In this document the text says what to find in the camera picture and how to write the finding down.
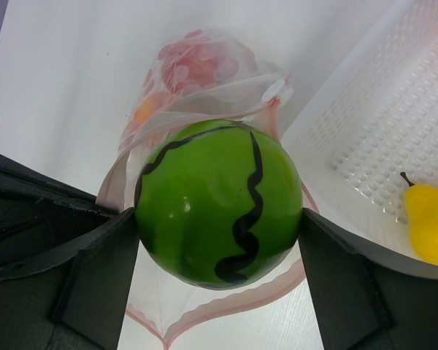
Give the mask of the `orange toy peach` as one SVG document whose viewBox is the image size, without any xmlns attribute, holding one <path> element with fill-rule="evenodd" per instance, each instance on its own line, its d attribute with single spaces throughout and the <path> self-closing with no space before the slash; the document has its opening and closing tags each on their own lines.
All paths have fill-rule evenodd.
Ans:
<svg viewBox="0 0 438 350">
<path fill-rule="evenodd" d="M 143 125 L 158 110 L 164 110 L 178 98 L 177 94 L 160 92 L 146 97 L 134 112 L 133 121 Z"/>
</svg>

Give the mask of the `green toy watermelon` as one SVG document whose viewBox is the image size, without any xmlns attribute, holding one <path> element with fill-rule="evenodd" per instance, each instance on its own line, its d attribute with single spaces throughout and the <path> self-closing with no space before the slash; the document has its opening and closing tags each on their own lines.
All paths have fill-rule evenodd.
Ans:
<svg viewBox="0 0 438 350">
<path fill-rule="evenodd" d="M 160 268 L 224 290 L 258 281 L 286 258 L 303 191 L 278 141 L 243 122 L 211 120 L 155 148 L 134 204 L 140 240 Z"/>
</svg>

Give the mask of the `pink toy apple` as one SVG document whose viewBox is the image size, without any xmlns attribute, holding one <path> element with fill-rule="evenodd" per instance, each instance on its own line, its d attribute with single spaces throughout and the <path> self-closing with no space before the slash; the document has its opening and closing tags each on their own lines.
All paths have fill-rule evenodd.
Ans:
<svg viewBox="0 0 438 350">
<path fill-rule="evenodd" d="M 223 84 L 239 71 L 239 61 L 220 42 L 181 39 L 165 45 L 158 53 L 161 77 L 172 93 L 203 90 Z"/>
</svg>

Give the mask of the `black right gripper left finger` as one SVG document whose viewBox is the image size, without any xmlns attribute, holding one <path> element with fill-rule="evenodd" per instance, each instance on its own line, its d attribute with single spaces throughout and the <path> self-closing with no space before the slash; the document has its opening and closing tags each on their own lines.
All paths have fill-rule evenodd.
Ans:
<svg viewBox="0 0 438 350">
<path fill-rule="evenodd" d="M 0 349 L 116 349 L 134 213 L 0 155 Z"/>
</svg>

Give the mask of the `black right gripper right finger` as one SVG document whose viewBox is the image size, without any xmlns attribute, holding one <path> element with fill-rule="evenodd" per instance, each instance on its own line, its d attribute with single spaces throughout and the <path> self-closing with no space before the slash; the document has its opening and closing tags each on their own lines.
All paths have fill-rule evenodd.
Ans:
<svg viewBox="0 0 438 350">
<path fill-rule="evenodd" d="M 438 266 L 310 209 L 299 248 L 325 349 L 438 349 Z"/>
</svg>

